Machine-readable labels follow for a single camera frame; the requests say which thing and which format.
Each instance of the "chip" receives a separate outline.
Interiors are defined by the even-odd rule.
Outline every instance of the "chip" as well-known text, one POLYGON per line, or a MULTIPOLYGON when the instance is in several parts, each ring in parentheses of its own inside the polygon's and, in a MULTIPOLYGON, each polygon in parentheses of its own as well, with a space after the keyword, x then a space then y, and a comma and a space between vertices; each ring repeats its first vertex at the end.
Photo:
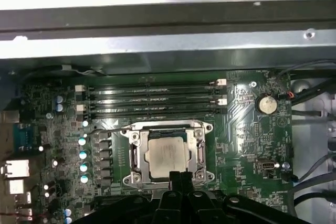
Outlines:
POLYGON ((162 137, 149 140, 145 159, 152 178, 168 178, 170 171, 186 171, 189 154, 182 137, 162 137))

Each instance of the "gray cable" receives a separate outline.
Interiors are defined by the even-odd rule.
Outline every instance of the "gray cable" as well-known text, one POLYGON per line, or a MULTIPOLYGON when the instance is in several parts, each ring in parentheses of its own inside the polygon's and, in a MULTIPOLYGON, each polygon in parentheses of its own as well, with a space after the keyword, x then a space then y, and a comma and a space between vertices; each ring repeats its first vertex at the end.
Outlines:
POLYGON ((293 187, 288 191, 287 195, 287 205, 288 205, 288 212, 297 217, 296 211, 295 211, 295 206, 294 206, 294 194, 298 191, 304 190, 306 188, 320 185, 323 183, 331 182, 336 180, 336 173, 327 173, 327 174, 322 174, 319 176, 316 176, 314 178, 308 179, 306 181, 301 182, 299 185, 293 187))
POLYGON ((312 174, 320 165, 322 165, 325 161, 327 161, 328 159, 335 157, 336 156, 336 152, 332 152, 329 153, 323 157, 321 157, 319 160, 317 160, 317 162, 315 164, 313 164, 313 166, 301 177, 299 178, 298 182, 302 182, 304 181, 310 174, 312 174))

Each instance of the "mounting screw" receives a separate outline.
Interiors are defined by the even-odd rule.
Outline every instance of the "mounting screw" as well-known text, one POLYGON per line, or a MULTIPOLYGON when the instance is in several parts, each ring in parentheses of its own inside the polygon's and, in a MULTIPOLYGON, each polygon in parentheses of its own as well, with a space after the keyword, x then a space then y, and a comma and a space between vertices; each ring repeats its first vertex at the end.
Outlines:
POLYGON ((310 28, 310 29, 308 29, 307 31, 304 32, 303 37, 305 39, 312 39, 312 38, 315 37, 315 35, 316 35, 315 30, 310 28))
POLYGON ((257 83, 255 81, 250 82, 250 86, 252 88, 255 88, 257 86, 257 83))
POLYGON ((230 198, 230 201, 231 201, 232 203, 239 203, 239 199, 236 198, 236 197, 232 197, 232 198, 230 198))
POLYGON ((196 130, 194 132, 194 134, 195 134, 196 137, 201 137, 203 135, 203 132, 202 132, 202 130, 196 130))
POLYGON ((134 174, 133 175, 133 180, 137 183, 137 182, 140 182, 141 181, 141 177, 139 174, 134 174))
POLYGON ((198 178, 198 179, 202 179, 202 178, 204 178, 204 174, 203 174, 203 173, 198 173, 198 174, 197 174, 197 178, 198 178))
POLYGON ((194 192, 194 196, 195 197, 202 197, 202 193, 200 192, 200 191, 196 191, 196 192, 194 192))
POLYGON ((138 140, 139 139, 139 135, 137 133, 133 133, 132 134, 132 139, 133 140, 138 140))

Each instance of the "solid capacitor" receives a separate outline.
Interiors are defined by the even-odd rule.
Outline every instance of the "solid capacitor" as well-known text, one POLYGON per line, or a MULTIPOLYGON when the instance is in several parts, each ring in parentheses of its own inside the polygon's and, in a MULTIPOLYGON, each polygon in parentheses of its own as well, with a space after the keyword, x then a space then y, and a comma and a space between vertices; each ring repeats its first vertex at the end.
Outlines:
POLYGON ((61 95, 56 96, 56 103, 63 103, 63 97, 61 95))
POLYGON ((56 105, 56 111, 57 112, 62 112, 63 111, 63 105, 62 104, 58 104, 58 105, 56 105))

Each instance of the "wire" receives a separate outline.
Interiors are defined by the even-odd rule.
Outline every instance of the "wire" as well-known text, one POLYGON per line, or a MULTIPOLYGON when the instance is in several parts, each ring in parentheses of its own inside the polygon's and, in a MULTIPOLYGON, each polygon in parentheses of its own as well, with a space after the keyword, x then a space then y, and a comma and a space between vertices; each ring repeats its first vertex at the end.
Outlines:
POLYGON ((321 63, 333 63, 333 64, 336 64, 336 60, 332 60, 332 59, 312 60, 312 61, 308 61, 308 62, 305 62, 305 63, 296 64, 294 66, 291 66, 291 67, 286 68, 283 71, 279 72, 276 75, 276 79, 279 79, 285 73, 288 73, 288 72, 290 72, 292 70, 295 70, 295 69, 298 69, 298 68, 308 67, 308 66, 311 66, 311 65, 321 64, 321 63))
POLYGON ((328 153, 327 155, 321 157, 319 160, 316 161, 315 164, 313 164, 313 166, 301 177, 299 178, 298 182, 302 182, 304 181, 310 174, 312 174, 320 165, 322 165, 325 161, 327 161, 328 159, 335 157, 336 156, 336 152, 331 152, 328 153))
POLYGON ((329 202, 335 203, 336 202, 336 193, 332 191, 322 191, 322 192, 315 192, 315 193, 307 193, 297 197, 294 200, 294 206, 313 198, 323 198, 329 202))
POLYGON ((301 182, 299 185, 293 187, 288 191, 287 194, 287 205, 288 205, 288 212, 293 215, 297 216, 296 211, 295 211, 295 205, 294 205, 294 194, 298 191, 304 190, 306 188, 320 185, 323 183, 331 182, 333 180, 336 180, 336 173, 327 173, 327 174, 322 174, 319 176, 316 176, 314 178, 308 179, 306 181, 301 182))
POLYGON ((336 79, 329 79, 310 89, 306 89, 297 93, 295 99, 292 100, 292 106, 306 102, 312 98, 317 97, 320 94, 327 92, 330 89, 330 87, 335 83, 336 79))
POLYGON ((292 110, 292 115, 300 115, 300 116, 322 116, 321 111, 300 111, 300 110, 292 110))
POLYGON ((120 128, 120 129, 112 129, 112 130, 96 129, 96 130, 93 130, 92 132, 90 132, 88 134, 88 136, 98 135, 100 133, 112 133, 112 132, 119 132, 119 131, 127 131, 127 130, 131 130, 131 129, 132 128, 120 128))

